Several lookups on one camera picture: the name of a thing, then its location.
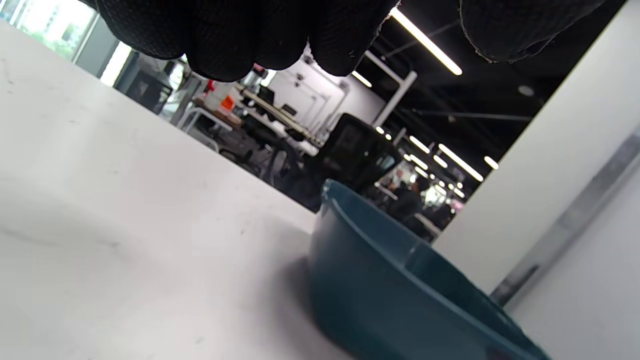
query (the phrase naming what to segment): workbench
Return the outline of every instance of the workbench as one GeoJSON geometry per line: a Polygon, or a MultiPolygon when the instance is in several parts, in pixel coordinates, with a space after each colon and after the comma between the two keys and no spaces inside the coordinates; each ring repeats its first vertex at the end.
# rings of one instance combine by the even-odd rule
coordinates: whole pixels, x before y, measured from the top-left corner
{"type": "Polygon", "coordinates": [[[314,214],[0,38],[0,359],[349,358],[308,314],[314,214]]]}

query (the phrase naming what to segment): orange label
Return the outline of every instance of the orange label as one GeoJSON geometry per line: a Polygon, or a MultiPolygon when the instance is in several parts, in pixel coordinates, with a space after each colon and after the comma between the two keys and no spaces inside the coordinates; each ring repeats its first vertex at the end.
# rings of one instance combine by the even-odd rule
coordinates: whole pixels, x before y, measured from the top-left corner
{"type": "Polygon", "coordinates": [[[236,105],[236,102],[231,98],[231,96],[227,96],[224,100],[222,100],[220,107],[231,111],[233,110],[235,105],[236,105]]]}

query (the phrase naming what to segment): gloved hand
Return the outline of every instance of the gloved hand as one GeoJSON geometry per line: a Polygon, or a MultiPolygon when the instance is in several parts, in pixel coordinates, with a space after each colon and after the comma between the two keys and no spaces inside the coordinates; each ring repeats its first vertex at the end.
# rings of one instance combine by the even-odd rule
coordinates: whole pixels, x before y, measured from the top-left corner
{"type": "MultiPolygon", "coordinates": [[[[307,41],[335,76],[353,71],[398,0],[81,0],[113,34],[159,59],[184,53],[197,73],[235,81],[254,63],[282,70],[307,41]]],[[[534,55],[604,0],[461,0],[461,24],[490,61],[534,55]]]]}
{"type": "Polygon", "coordinates": [[[83,0],[125,44],[159,59],[186,53],[197,73],[235,81],[254,63],[282,70],[308,42],[327,72],[347,76],[398,0],[83,0]]]}

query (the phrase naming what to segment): chair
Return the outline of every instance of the chair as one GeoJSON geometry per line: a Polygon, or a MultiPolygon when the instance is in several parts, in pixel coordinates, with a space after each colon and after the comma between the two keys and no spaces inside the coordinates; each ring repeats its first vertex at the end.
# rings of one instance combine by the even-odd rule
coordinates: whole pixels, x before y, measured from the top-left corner
{"type": "Polygon", "coordinates": [[[401,158],[390,141],[370,125],[345,113],[318,154],[307,158],[303,168],[291,165],[293,171],[284,174],[275,185],[303,206],[317,211],[325,180],[336,180],[363,193],[401,158]]]}
{"type": "MultiPolygon", "coordinates": [[[[251,115],[247,115],[243,117],[244,124],[242,129],[247,136],[253,139],[255,143],[258,145],[258,151],[263,150],[267,145],[271,148],[275,148],[277,144],[280,142],[280,138],[278,135],[259,122],[251,115]]],[[[220,154],[229,160],[233,161],[240,167],[243,167],[245,170],[251,172],[253,175],[258,177],[262,176],[265,178],[268,174],[263,174],[263,169],[258,166],[258,164],[253,162],[253,150],[246,151],[244,153],[239,153],[236,151],[232,151],[230,149],[222,149],[220,154]]]]}

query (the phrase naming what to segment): teal bowl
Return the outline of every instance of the teal bowl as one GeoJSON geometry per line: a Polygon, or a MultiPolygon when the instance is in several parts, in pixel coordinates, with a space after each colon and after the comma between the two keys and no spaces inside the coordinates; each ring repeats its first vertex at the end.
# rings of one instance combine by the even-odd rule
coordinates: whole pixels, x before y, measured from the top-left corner
{"type": "Polygon", "coordinates": [[[320,329],[361,360],[549,360],[427,243],[335,181],[309,253],[320,329]]]}

